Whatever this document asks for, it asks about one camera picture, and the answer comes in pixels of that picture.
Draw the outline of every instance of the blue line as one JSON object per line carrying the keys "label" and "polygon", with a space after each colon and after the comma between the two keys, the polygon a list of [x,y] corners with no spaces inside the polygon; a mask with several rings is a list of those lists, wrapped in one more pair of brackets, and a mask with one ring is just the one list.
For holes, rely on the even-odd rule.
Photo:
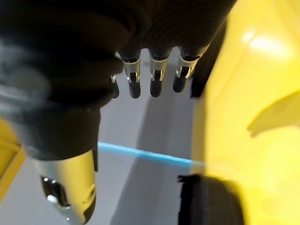
{"label": "blue line", "polygon": [[155,161],[161,161],[164,163],[176,163],[184,166],[191,166],[192,160],[186,158],[179,158],[159,153],[154,153],[150,151],[143,151],[139,149],[133,149],[125,146],[115,145],[115,144],[108,144],[103,142],[98,142],[98,149],[100,151],[108,151],[108,152],[119,152],[130,154],[134,156],[138,156],[141,158],[147,158]]}

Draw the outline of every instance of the gray floor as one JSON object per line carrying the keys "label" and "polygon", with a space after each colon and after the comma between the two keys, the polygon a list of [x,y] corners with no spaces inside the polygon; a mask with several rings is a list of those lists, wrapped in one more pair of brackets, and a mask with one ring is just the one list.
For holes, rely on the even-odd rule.
{"label": "gray floor", "polygon": [[[190,158],[192,110],[189,88],[172,90],[178,52],[173,52],[161,97],[149,94],[148,53],[142,52],[139,99],[132,99],[124,74],[117,76],[120,96],[102,110],[102,142]],[[101,152],[97,173],[97,206],[90,225],[175,225],[180,185],[177,175],[189,168],[125,154]],[[0,204],[3,225],[65,224],[42,194],[29,161],[16,176]]]}

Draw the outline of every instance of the metal bracket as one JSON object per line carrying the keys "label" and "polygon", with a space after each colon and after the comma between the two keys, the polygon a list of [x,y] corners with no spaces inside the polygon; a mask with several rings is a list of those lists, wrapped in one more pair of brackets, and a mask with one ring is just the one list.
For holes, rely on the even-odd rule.
{"label": "metal bracket", "polygon": [[177,62],[177,66],[176,66],[176,76],[177,77],[181,77],[181,72],[182,72],[182,68],[183,67],[188,67],[188,72],[187,74],[185,75],[185,78],[189,78],[193,72],[194,72],[194,68],[198,62],[199,58],[194,60],[194,61],[186,61],[182,58],[182,54],[181,54],[181,51],[180,51],[180,56],[178,58],[178,62]]}
{"label": "metal bracket", "polygon": [[124,63],[124,69],[125,69],[125,75],[129,83],[131,83],[131,73],[135,73],[136,82],[138,83],[140,81],[140,58],[136,62],[125,62]]}
{"label": "metal bracket", "polygon": [[162,81],[164,78],[164,74],[168,65],[168,58],[164,60],[155,60],[150,56],[150,73],[151,73],[151,80],[155,81],[155,70],[160,71],[159,81]]}
{"label": "metal bracket", "polygon": [[116,75],[112,75],[112,76],[111,76],[111,81],[112,81],[112,83],[115,83],[115,82],[116,82]]}

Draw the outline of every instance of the yellow surface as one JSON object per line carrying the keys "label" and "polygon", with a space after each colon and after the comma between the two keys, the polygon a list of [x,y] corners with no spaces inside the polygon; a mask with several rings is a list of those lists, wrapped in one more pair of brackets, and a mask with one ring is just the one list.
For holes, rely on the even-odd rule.
{"label": "yellow surface", "polygon": [[235,185],[247,225],[300,224],[299,126],[300,1],[238,0],[195,109],[193,159],[204,150],[206,175]]}
{"label": "yellow surface", "polygon": [[0,120],[0,202],[26,158],[10,126]]}

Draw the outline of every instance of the robotic hand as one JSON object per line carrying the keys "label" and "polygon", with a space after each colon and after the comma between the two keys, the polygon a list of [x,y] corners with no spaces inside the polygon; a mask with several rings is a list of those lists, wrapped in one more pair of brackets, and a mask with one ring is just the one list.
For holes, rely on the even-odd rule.
{"label": "robotic hand", "polygon": [[180,46],[173,89],[183,91],[234,2],[1,2],[0,112],[47,200],[71,224],[87,223],[95,208],[99,109],[119,95],[115,74],[124,65],[138,98],[140,50],[148,48],[150,93],[158,97],[170,51]]}

